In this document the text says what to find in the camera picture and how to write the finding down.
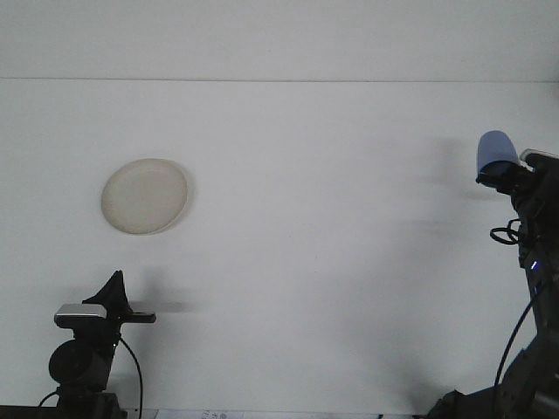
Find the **white backdrop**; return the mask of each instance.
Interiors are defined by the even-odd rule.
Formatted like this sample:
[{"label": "white backdrop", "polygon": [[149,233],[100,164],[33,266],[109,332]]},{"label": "white backdrop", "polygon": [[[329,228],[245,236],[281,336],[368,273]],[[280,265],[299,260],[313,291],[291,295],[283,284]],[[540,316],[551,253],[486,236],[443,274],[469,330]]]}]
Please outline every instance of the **white backdrop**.
[{"label": "white backdrop", "polygon": [[[528,292],[477,140],[557,152],[556,88],[0,81],[2,403],[55,389],[52,315],[116,269],[158,311],[122,330],[150,408],[410,413],[489,386]],[[100,192],[144,157],[186,169],[189,209],[132,237]],[[122,348],[110,387],[136,404]]]}]

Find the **round plate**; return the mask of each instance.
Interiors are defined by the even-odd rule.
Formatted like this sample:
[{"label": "round plate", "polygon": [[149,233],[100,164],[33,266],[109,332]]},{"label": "round plate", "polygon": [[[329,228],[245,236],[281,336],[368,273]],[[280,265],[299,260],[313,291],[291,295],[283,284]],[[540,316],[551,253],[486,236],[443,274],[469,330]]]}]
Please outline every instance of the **round plate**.
[{"label": "round plate", "polygon": [[101,209],[120,231],[153,234],[167,229],[181,215],[187,190],[183,171],[172,161],[133,161],[108,180]]}]

